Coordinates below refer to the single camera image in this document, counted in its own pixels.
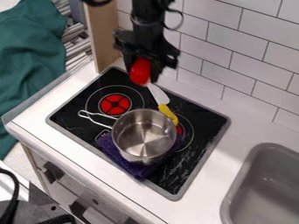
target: spatula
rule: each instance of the spatula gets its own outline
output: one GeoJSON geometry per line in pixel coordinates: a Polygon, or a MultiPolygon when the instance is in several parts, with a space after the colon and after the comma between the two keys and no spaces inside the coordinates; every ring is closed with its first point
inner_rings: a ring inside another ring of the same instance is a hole
{"type": "Polygon", "coordinates": [[[147,87],[149,88],[151,94],[154,96],[159,111],[168,116],[177,126],[177,116],[174,113],[172,113],[170,108],[167,106],[167,104],[170,103],[170,98],[168,97],[168,95],[161,88],[150,82],[147,84],[147,87]]]}

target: sink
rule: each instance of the sink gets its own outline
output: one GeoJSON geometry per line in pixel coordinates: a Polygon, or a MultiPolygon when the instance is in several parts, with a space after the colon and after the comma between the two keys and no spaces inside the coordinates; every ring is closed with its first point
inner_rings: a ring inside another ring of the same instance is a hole
{"type": "Polygon", "coordinates": [[[298,224],[299,154],[274,143],[254,147],[220,216],[224,224],[298,224]]]}

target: toy stove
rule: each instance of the toy stove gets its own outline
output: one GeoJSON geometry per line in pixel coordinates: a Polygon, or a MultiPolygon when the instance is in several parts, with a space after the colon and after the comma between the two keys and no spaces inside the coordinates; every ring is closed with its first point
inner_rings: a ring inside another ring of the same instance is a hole
{"type": "MultiPolygon", "coordinates": [[[[179,200],[211,154],[212,149],[228,127],[227,119],[167,91],[170,109],[177,115],[177,133],[182,135],[180,149],[167,158],[144,182],[169,200],[179,200]]],[[[56,130],[81,144],[95,155],[114,164],[98,149],[96,140],[107,134],[105,129],[78,116],[85,109],[91,113],[121,116],[132,109],[157,109],[146,87],[133,84],[129,76],[110,68],[68,103],[49,116],[47,122],[56,130]]],[[[93,116],[96,122],[113,125],[105,117],[93,116]]]]}

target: wooden board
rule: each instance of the wooden board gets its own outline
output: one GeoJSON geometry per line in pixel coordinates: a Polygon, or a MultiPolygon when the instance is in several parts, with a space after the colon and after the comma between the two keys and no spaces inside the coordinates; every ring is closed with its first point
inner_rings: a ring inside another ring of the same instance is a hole
{"type": "Polygon", "coordinates": [[[120,52],[113,48],[113,31],[118,28],[116,1],[103,7],[91,7],[84,4],[84,9],[94,64],[96,71],[100,73],[120,57],[120,52]]]}

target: subway tile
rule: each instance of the subway tile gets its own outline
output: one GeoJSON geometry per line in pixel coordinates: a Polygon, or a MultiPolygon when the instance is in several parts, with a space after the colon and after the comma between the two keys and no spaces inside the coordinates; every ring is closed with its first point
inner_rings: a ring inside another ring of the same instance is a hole
{"type": "Polygon", "coordinates": [[[122,11],[117,11],[117,13],[118,13],[118,25],[123,29],[133,30],[132,22],[129,19],[129,14],[122,11]]]}
{"type": "Polygon", "coordinates": [[[277,107],[273,105],[270,105],[264,101],[257,100],[249,95],[242,94],[239,91],[233,90],[229,87],[225,88],[222,100],[224,102],[235,104],[237,105],[237,107],[255,113],[270,121],[272,121],[275,117],[275,113],[277,110],[277,107]]]}
{"type": "Polygon", "coordinates": [[[299,1],[298,0],[283,0],[282,8],[278,17],[299,24],[299,1]]]}
{"type": "Polygon", "coordinates": [[[132,0],[117,0],[117,10],[131,13],[132,0]]]}
{"type": "Polygon", "coordinates": [[[203,60],[185,52],[181,52],[179,57],[179,66],[195,74],[200,74],[202,63],[203,60]]]}
{"type": "Polygon", "coordinates": [[[253,96],[279,108],[299,114],[299,96],[257,81],[253,96]]]}
{"type": "Polygon", "coordinates": [[[210,24],[208,41],[238,53],[262,59],[267,41],[217,24],[210,24]]]}
{"type": "Polygon", "coordinates": [[[242,8],[259,11],[271,16],[276,16],[282,0],[220,0],[221,2],[234,4],[242,8]]]}
{"type": "Polygon", "coordinates": [[[270,43],[264,59],[266,62],[299,73],[299,51],[270,43]]]}
{"type": "Polygon", "coordinates": [[[207,61],[204,62],[202,75],[248,95],[251,94],[254,87],[253,79],[207,61]]]}
{"type": "Polygon", "coordinates": [[[214,0],[185,0],[184,12],[236,29],[240,21],[241,8],[214,0]]]}
{"type": "MultiPolygon", "coordinates": [[[[180,23],[181,19],[182,18],[177,13],[168,13],[166,15],[165,23],[169,27],[175,27],[180,23]]],[[[178,31],[199,39],[205,39],[207,27],[208,22],[205,20],[184,15],[184,22],[178,31]]]]}
{"type": "Polygon", "coordinates": [[[232,55],[232,52],[225,48],[184,34],[182,34],[181,50],[223,67],[228,67],[232,55]]]}
{"type": "Polygon", "coordinates": [[[196,75],[194,73],[188,72],[183,68],[178,69],[177,80],[186,85],[194,87],[200,91],[204,91],[208,94],[214,95],[217,98],[221,98],[223,86],[212,81],[208,80],[202,76],[196,75]]]}
{"type": "Polygon", "coordinates": [[[164,36],[168,42],[170,42],[176,48],[179,48],[179,42],[181,38],[180,38],[180,33],[178,31],[170,31],[165,29],[164,36]]]}
{"type": "Polygon", "coordinates": [[[238,53],[233,54],[231,69],[283,89],[287,88],[292,77],[292,73],[289,71],[238,53]]]}
{"type": "Polygon", "coordinates": [[[299,116],[279,109],[275,118],[275,123],[281,126],[299,132],[299,116]]]}
{"type": "Polygon", "coordinates": [[[170,67],[166,67],[163,72],[163,75],[166,75],[168,77],[171,77],[172,79],[176,80],[177,79],[177,69],[173,69],[170,67]]]}
{"type": "Polygon", "coordinates": [[[299,95],[299,75],[294,74],[293,80],[289,85],[289,92],[299,95]]]}
{"type": "Polygon", "coordinates": [[[299,49],[299,24],[244,10],[240,30],[278,44],[299,49]]]}

